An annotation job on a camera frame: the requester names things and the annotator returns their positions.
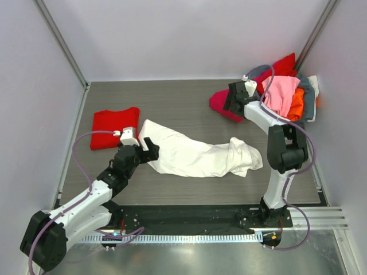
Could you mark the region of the white printed t shirt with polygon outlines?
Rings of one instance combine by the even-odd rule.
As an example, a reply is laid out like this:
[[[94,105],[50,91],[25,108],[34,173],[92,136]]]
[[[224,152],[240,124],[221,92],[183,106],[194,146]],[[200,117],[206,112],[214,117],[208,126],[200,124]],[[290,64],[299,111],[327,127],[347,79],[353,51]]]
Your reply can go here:
[[[158,159],[149,165],[160,174],[210,178],[230,172],[246,177],[248,170],[263,167],[260,152],[236,137],[225,144],[207,144],[147,119],[139,133],[146,149],[144,138],[159,146]]]

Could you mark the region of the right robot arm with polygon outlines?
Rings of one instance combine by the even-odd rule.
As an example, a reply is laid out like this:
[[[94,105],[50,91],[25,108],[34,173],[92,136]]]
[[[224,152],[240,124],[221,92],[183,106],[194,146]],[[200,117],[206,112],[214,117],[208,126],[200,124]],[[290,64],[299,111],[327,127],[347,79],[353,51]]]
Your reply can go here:
[[[267,134],[271,175],[258,215],[262,225],[276,226],[285,216],[292,180],[309,158],[304,128],[277,115],[256,96],[250,96],[246,81],[233,82],[228,87],[223,110],[243,115]]]

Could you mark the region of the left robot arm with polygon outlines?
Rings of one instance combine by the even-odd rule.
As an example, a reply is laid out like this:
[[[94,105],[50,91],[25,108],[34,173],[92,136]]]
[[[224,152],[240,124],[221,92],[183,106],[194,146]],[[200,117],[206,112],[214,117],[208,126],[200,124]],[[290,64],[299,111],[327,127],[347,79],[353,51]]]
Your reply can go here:
[[[54,269],[89,233],[105,226],[117,228],[122,212],[112,199],[128,185],[140,164],[158,158],[159,146],[150,138],[144,138],[143,143],[135,138],[122,140],[108,167],[86,190],[57,209],[33,214],[20,244],[21,252],[28,257],[29,274],[34,274],[34,265],[44,272]]]

